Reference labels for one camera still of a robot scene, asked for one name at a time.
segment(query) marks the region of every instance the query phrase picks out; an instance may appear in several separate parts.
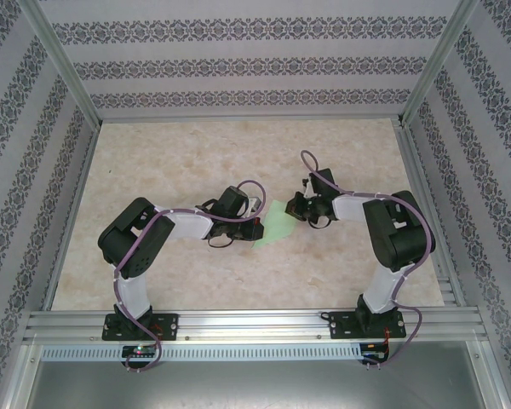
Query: wall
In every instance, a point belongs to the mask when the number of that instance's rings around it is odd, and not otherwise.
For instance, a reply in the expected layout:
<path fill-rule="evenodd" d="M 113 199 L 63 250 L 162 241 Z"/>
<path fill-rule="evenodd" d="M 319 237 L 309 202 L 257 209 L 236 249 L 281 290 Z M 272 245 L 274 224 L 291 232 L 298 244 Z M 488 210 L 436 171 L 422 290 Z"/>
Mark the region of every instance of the wall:
<path fill-rule="evenodd" d="M 110 119 L 399 114 L 457 0 L 40 4 Z"/>
<path fill-rule="evenodd" d="M 0 0 L 0 384 L 40 309 L 94 132 L 18 4 Z"/>
<path fill-rule="evenodd" d="M 411 134 L 511 397 L 511 0 L 477 5 Z"/>

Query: metal rail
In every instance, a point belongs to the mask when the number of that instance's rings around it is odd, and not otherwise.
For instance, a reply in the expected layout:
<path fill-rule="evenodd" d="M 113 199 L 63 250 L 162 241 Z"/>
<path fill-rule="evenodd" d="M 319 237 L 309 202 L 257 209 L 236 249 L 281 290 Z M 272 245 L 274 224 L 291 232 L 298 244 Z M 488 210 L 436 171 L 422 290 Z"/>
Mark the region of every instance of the metal rail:
<path fill-rule="evenodd" d="M 486 331 L 476 307 L 420 308 L 421 330 L 415 341 L 482 341 Z M 251 343 L 337 343 L 330 339 L 328 323 L 320 318 L 324 311 L 345 309 L 178 311 L 177 340 L 166 343 L 251 344 Z M 110 344 L 102 341 L 104 318 L 111 312 L 64 311 L 33 312 L 28 320 L 25 345 Z M 410 334 L 417 320 L 403 311 Z M 372 343 L 380 339 L 350 339 L 346 343 Z M 401 343 L 403 339 L 391 342 Z"/>

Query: black mounting plate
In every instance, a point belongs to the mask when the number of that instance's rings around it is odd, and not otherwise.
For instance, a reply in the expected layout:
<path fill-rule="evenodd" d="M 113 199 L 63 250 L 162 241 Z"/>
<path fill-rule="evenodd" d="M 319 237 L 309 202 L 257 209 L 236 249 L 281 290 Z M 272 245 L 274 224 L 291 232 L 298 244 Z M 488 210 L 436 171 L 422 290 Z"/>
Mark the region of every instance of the black mounting plate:
<path fill-rule="evenodd" d="M 148 328 L 158 336 L 161 341 L 175 341 L 178 332 L 178 314 L 151 314 Z M 118 322 L 116 314 L 108 314 L 104 320 L 102 329 L 103 341 L 151 341 L 149 335 L 136 329 L 136 332 L 129 331 L 124 325 Z"/>
<path fill-rule="evenodd" d="M 331 339 L 369 339 L 384 338 L 385 330 L 388 328 L 390 338 L 405 338 L 407 331 L 403 315 L 400 311 L 393 311 L 389 320 L 373 323 L 367 331 L 362 331 L 354 311 L 334 311 L 322 313 L 322 320 L 330 323 Z"/>

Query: cable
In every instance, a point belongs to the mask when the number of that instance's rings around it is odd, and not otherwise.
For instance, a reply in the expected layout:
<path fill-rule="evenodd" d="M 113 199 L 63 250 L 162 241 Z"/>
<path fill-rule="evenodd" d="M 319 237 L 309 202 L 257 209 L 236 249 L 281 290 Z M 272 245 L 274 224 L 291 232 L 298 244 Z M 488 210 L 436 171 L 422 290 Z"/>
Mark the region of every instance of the cable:
<path fill-rule="evenodd" d="M 121 274 L 121 270 L 123 269 L 123 267 L 125 267 L 125 264 L 127 264 L 129 259 L 133 256 L 133 254 L 135 254 L 136 248 L 138 247 L 140 242 L 144 239 L 144 237 L 146 236 L 146 234 L 150 230 L 150 228 L 152 228 L 153 223 L 155 223 L 155 221 L 161 216 L 168 215 L 169 213 L 188 213 L 188 214 L 192 214 L 192 215 L 201 215 L 204 217 L 208 217 L 209 219 L 215 219 L 215 220 L 219 220 L 222 222 L 231 222 L 231 223 L 247 222 L 248 220 L 258 217 L 259 214 L 263 211 L 263 208 L 265 207 L 265 202 L 267 201 L 267 193 L 265 192 L 265 188 L 258 181 L 253 181 L 251 179 L 247 180 L 247 181 L 240 182 L 238 184 L 237 188 L 240 188 L 247 183 L 252 183 L 261 189 L 261 206 L 259 207 L 258 210 L 255 211 L 254 214 L 252 214 L 248 217 L 242 218 L 242 219 L 229 219 L 226 217 L 210 215 L 210 214 L 205 213 L 199 209 L 167 209 L 167 210 L 159 211 L 159 213 L 157 213 L 155 216 L 153 216 L 152 219 L 149 221 L 149 223 L 144 227 L 144 229 L 141 231 L 138 238 L 135 240 L 133 245 L 130 247 L 129 251 L 127 251 L 127 254 L 125 254 L 125 256 L 123 257 L 123 260 L 121 260 L 121 262 L 118 264 L 118 266 L 113 270 L 113 292 L 115 293 L 116 299 L 118 300 L 118 308 L 130 321 L 133 322 L 133 324 L 135 324 L 138 328 L 143 330 L 147 335 L 150 336 L 150 338 L 153 341 L 155 341 L 155 345 L 158 349 L 157 358 L 155 360 L 153 360 L 152 362 L 150 362 L 149 364 L 147 364 L 146 366 L 144 366 L 143 368 L 130 367 L 129 361 L 133 357 L 133 355 L 129 355 L 127 357 L 127 359 L 125 360 L 125 367 L 127 368 L 128 372 L 145 372 L 145 371 L 152 369 L 161 360 L 161 357 L 163 356 L 163 347 L 161 346 L 161 342 L 159 341 L 159 338 L 153 332 L 149 331 L 145 326 L 143 326 L 140 322 L 138 322 L 138 320 L 123 305 L 123 299 L 121 298 L 121 294 L 119 294 L 119 283 L 118 283 L 119 275 Z"/>
<path fill-rule="evenodd" d="M 305 155 L 310 156 L 310 158 L 314 161 L 315 169 L 307 162 L 307 160 L 305 159 Z M 412 206 L 411 204 L 405 202 L 402 199 L 396 198 L 396 197 L 388 195 L 388 194 L 382 194 L 382 193 L 363 193 L 363 192 L 361 193 L 361 192 L 354 192 L 353 190 L 344 190 L 344 189 L 338 187 L 335 183 L 331 183 L 330 181 L 328 181 L 327 179 L 325 179 L 323 176 L 321 176 L 318 173 L 318 168 L 319 168 L 318 160 L 316 159 L 316 157 L 310 151 L 307 151 L 307 150 L 303 149 L 301 151 L 301 160 L 303 161 L 305 166 L 307 166 L 307 168 L 310 171 L 310 173 L 312 173 L 313 175 L 318 177 L 326 185 L 328 185 L 330 187 L 333 187 L 337 192 L 340 192 L 342 194 L 346 194 L 348 196 L 353 196 L 353 197 L 392 200 L 393 202 L 395 202 L 395 203 L 397 203 L 399 205 L 404 206 L 413 215 L 415 215 L 416 218 L 420 221 L 420 223 L 422 224 L 422 228 L 424 229 L 424 233 L 426 234 L 426 250 L 424 251 L 424 254 L 423 254 L 422 258 L 420 260 L 418 260 L 418 262 L 416 262 L 410 268 L 407 268 L 407 270 L 399 278 L 398 284 L 395 286 L 395 288 L 392 291 L 392 302 L 393 302 L 393 304 L 396 307 L 398 307 L 398 308 L 408 309 L 410 311 L 415 311 L 418 314 L 418 322 L 416 323 L 415 329 L 409 335 L 409 337 L 407 338 L 407 340 L 405 341 L 403 346 L 401 346 L 399 348 L 399 350 L 394 355 L 392 355 L 390 357 L 390 359 L 388 359 L 386 362 L 383 362 L 383 363 L 378 365 L 378 367 L 380 369 L 381 366 L 388 365 L 390 362 L 392 362 L 395 359 L 397 359 L 398 355 L 401 354 L 405 350 L 405 348 L 407 346 L 409 346 L 409 344 L 414 339 L 414 337 L 416 336 L 416 334 L 418 333 L 418 331 L 420 330 L 420 327 L 422 325 L 422 311 L 420 311 L 420 309 L 418 309 L 417 307 L 411 307 L 411 306 L 407 306 L 407 305 L 403 305 L 403 304 L 398 303 L 397 302 L 397 296 L 398 296 L 398 293 L 399 293 L 399 289 L 401 288 L 403 283 L 405 283 L 405 279 L 407 278 L 407 276 L 409 274 L 411 274 L 413 271 L 415 271 L 417 268 L 419 268 L 421 265 L 423 265 L 423 263 L 428 259 L 429 254 L 432 252 L 432 234 L 431 234 L 431 231 L 429 229 L 429 225 L 426 222 L 426 219 L 424 218 L 424 216 L 417 209 L 415 209 L 414 206 Z"/>
<path fill-rule="evenodd" d="M 363 356 L 363 359 L 361 360 L 361 362 L 363 363 L 364 360 L 366 361 L 369 361 L 370 363 L 372 363 L 373 365 L 377 364 L 381 364 L 383 362 L 386 362 L 388 360 L 388 356 L 390 354 L 390 344 L 389 344 L 389 340 L 390 340 L 390 330 L 386 327 L 384 328 L 384 342 L 381 343 L 381 347 L 383 347 L 384 345 L 386 345 L 386 350 L 383 352 L 384 356 L 382 358 L 379 358 L 378 360 L 376 359 L 373 359 L 373 358 L 369 358 L 367 357 L 364 353 L 362 353 L 362 356 Z M 371 351 L 367 351 L 367 354 L 372 354 L 374 355 L 375 353 L 371 353 Z"/>
<path fill-rule="evenodd" d="M 213 249 L 225 249 L 226 247 L 229 247 L 230 245 L 232 245 L 232 244 L 233 244 L 233 241 L 235 241 L 235 239 L 231 239 L 231 241 L 230 241 L 229 243 L 227 243 L 226 245 L 212 245 L 212 244 L 210 243 L 210 240 L 211 240 L 211 239 L 208 239 L 208 245 L 209 245 L 210 247 L 212 247 Z"/>
<path fill-rule="evenodd" d="M 330 224 L 331 224 L 331 219 L 328 219 L 327 221 L 327 224 L 325 226 L 322 226 L 322 227 L 318 227 L 316 226 L 315 224 L 313 224 L 310 220 L 307 220 L 308 222 L 308 225 L 313 228 L 314 230 L 322 230 L 323 228 L 327 228 Z"/>

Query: marble floor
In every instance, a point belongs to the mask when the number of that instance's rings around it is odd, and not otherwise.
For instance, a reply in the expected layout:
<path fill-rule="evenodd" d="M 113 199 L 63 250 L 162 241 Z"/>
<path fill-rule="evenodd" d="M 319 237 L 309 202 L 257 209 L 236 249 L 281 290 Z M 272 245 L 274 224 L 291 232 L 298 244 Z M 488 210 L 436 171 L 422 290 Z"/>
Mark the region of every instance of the marble floor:
<path fill-rule="evenodd" d="M 112 269 L 97 239 L 135 198 L 163 207 L 193 207 L 229 185 L 256 179 L 273 199 L 302 190 L 302 149 L 330 167 L 343 188 L 394 193 L 409 189 L 392 124 L 378 120 L 303 120 L 105 124 L 66 253 L 54 310 L 109 310 Z M 246 187 L 248 194 L 258 193 Z M 155 309 L 349 308 L 376 267 L 367 228 L 333 222 L 320 231 L 298 223 L 287 238 L 252 249 L 235 242 L 167 242 L 148 270 Z M 399 300 L 443 305 L 427 261 Z"/>

